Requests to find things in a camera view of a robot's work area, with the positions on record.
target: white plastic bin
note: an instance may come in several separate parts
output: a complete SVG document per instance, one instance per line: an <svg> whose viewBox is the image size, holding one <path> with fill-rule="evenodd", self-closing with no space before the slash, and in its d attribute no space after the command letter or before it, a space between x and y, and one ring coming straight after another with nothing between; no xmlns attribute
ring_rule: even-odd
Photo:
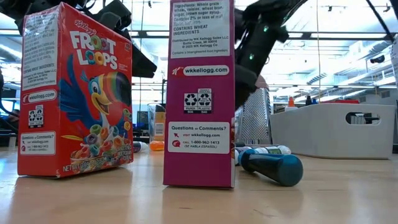
<svg viewBox="0 0 398 224"><path fill-rule="evenodd" d="M349 124L348 113L372 113L374 124ZM271 115L275 144L294 154L333 159L388 159L395 106L321 103Z"/></svg>

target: ceiling light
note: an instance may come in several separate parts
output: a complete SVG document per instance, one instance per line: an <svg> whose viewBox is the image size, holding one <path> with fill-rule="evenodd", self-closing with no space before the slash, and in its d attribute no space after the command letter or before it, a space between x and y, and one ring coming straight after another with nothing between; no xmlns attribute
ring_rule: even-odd
<svg viewBox="0 0 398 224"><path fill-rule="evenodd" d="M137 31L129 31L129 34L131 37L138 37L138 32Z"/></svg>
<svg viewBox="0 0 398 224"><path fill-rule="evenodd" d="M148 36L165 36L167 37L170 33L168 31L147 31Z"/></svg>
<svg viewBox="0 0 398 224"><path fill-rule="evenodd" d="M319 99L319 101L324 102L324 101L330 101L330 100L334 100L337 98L340 98L341 95L335 95L335 96L323 96Z"/></svg>
<svg viewBox="0 0 398 224"><path fill-rule="evenodd" d="M355 91L355 92L352 92L352 93L348 93L348 94L345 95L344 97L355 96L355 95L360 94L360 93L363 93L363 92L365 92L365 91L366 91L366 90Z"/></svg>
<svg viewBox="0 0 398 224"><path fill-rule="evenodd" d="M385 85L385 86L379 86L379 88L396 89L397 87L394 85Z"/></svg>
<svg viewBox="0 0 398 224"><path fill-rule="evenodd" d="M305 46L304 50L318 50L318 46ZM348 52L349 48L345 47L345 46L319 46L319 50L338 50L338 51L342 51L342 52Z"/></svg>
<svg viewBox="0 0 398 224"><path fill-rule="evenodd" d="M312 85L298 85L297 87L300 87L300 88L308 88L308 87L310 87L310 88L319 88L319 85L316 85L316 84L318 84L318 83L314 83L314 84L312 84ZM333 88L334 86L332 86L332 85L321 85L321 89L325 89L325 88Z"/></svg>
<svg viewBox="0 0 398 224"><path fill-rule="evenodd" d="M338 88L374 88L374 86L339 85Z"/></svg>
<svg viewBox="0 0 398 224"><path fill-rule="evenodd" d="M388 78L383 78L382 80L379 80L376 82L377 86L381 86L381 85L385 85L385 84L389 84L389 83L393 83L396 81L395 77L388 77Z"/></svg>
<svg viewBox="0 0 398 224"><path fill-rule="evenodd" d="M17 101L19 101L20 98L2 98L2 100L17 100Z"/></svg>
<svg viewBox="0 0 398 224"><path fill-rule="evenodd" d="M366 73L366 74L358 75L358 76L356 76L356 77L354 77L354 78L347 79L347 80L342 81L341 83L339 83L339 86L340 86L340 85L343 85L343 86L344 86L344 85L347 85L347 84L355 83L355 82L357 82L357 81L359 81L359 80L361 80L361 79L363 79L363 78L366 78L368 75L369 75L369 74Z"/></svg>
<svg viewBox="0 0 398 224"><path fill-rule="evenodd" d="M293 85L268 85L269 87L293 87Z"/></svg>
<svg viewBox="0 0 398 224"><path fill-rule="evenodd" d="M289 37L291 38L300 38L303 36L303 33L296 33L296 32L290 32Z"/></svg>
<svg viewBox="0 0 398 224"><path fill-rule="evenodd" d="M329 34L329 33L320 33L320 34L311 34L312 38L341 38L341 39L372 39L372 38L383 38L386 34L384 33L373 33L373 34Z"/></svg>
<svg viewBox="0 0 398 224"><path fill-rule="evenodd" d="M0 35L20 35L18 30L2 29Z"/></svg>

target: nutrition facts label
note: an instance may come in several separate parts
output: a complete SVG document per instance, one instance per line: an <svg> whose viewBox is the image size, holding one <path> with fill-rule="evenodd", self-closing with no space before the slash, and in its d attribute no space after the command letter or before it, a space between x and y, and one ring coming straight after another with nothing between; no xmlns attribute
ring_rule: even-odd
<svg viewBox="0 0 398 224"><path fill-rule="evenodd" d="M29 16L25 21L22 90L57 83L58 11Z"/></svg>
<svg viewBox="0 0 398 224"><path fill-rule="evenodd" d="M172 7L171 58L230 55L229 1L176 2Z"/></svg>

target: cereal box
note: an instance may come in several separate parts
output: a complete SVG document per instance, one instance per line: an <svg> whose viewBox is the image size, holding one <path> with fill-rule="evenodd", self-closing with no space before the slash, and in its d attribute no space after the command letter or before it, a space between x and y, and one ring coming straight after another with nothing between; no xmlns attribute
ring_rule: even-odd
<svg viewBox="0 0 398 224"><path fill-rule="evenodd" d="M68 4L25 17L18 174L132 162L131 41Z"/></svg>
<svg viewBox="0 0 398 224"><path fill-rule="evenodd" d="M234 1L171 0L165 185L234 187Z"/></svg>

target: table surface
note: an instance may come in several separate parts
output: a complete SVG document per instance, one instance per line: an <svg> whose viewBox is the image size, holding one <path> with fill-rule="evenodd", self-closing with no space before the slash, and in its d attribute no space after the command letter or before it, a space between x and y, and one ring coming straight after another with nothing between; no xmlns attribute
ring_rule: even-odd
<svg viewBox="0 0 398 224"><path fill-rule="evenodd" d="M162 185L163 153L66 179L18 177L16 153L0 151L0 223L393 224L398 156L389 161L301 157L304 177L280 187L237 167L233 190Z"/></svg>

